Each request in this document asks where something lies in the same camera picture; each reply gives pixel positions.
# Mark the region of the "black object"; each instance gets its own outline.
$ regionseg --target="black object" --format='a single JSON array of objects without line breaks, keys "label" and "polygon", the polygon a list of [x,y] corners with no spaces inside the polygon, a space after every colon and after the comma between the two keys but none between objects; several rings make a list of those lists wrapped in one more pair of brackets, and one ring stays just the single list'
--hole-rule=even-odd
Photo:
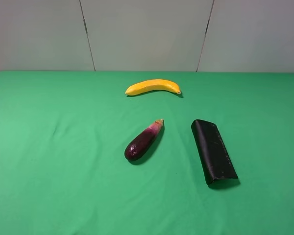
[{"label": "black object", "polygon": [[206,183],[238,179],[217,126],[211,122],[195,120],[192,132],[199,152]]}]

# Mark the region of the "green cloth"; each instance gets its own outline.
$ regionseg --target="green cloth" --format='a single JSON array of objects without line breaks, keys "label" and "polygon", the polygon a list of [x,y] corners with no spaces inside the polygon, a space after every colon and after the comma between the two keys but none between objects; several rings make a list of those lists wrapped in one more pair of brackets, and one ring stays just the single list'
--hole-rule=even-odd
[{"label": "green cloth", "polygon": [[[124,94],[154,78],[183,97]],[[239,184],[206,185],[195,119],[218,126]],[[270,234],[294,235],[294,74],[0,72],[0,235]]]}]

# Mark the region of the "purple eggplant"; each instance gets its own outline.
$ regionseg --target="purple eggplant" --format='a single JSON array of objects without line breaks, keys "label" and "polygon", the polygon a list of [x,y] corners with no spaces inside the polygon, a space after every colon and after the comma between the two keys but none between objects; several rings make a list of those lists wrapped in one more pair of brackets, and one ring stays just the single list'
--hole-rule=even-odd
[{"label": "purple eggplant", "polygon": [[163,119],[156,120],[152,125],[140,133],[126,147],[124,155],[129,161],[140,159],[152,145],[163,125]]}]

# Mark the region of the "banana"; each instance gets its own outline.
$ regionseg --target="banana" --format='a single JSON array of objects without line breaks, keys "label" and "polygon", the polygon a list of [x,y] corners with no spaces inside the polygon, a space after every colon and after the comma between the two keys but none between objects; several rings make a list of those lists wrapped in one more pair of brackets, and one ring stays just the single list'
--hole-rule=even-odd
[{"label": "banana", "polygon": [[129,88],[127,88],[125,94],[127,95],[137,95],[150,91],[168,91],[177,94],[181,94],[180,87],[175,83],[163,79],[153,79],[144,82],[136,83]]}]

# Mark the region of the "white wall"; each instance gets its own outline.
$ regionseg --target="white wall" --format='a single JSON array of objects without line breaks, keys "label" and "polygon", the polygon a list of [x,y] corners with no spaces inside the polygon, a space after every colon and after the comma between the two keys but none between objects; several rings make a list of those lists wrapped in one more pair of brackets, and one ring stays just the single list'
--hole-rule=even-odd
[{"label": "white wall", "polygon": [[0,0],[0,70],[94,70],[78,0]]},{"label": "white wall", "polygon": [[198,70],[294,72],[294,0],[216,0]]},{"label": "white wall", "polygon": [[213,0],[82,0],[96,70],[196,71]]}]

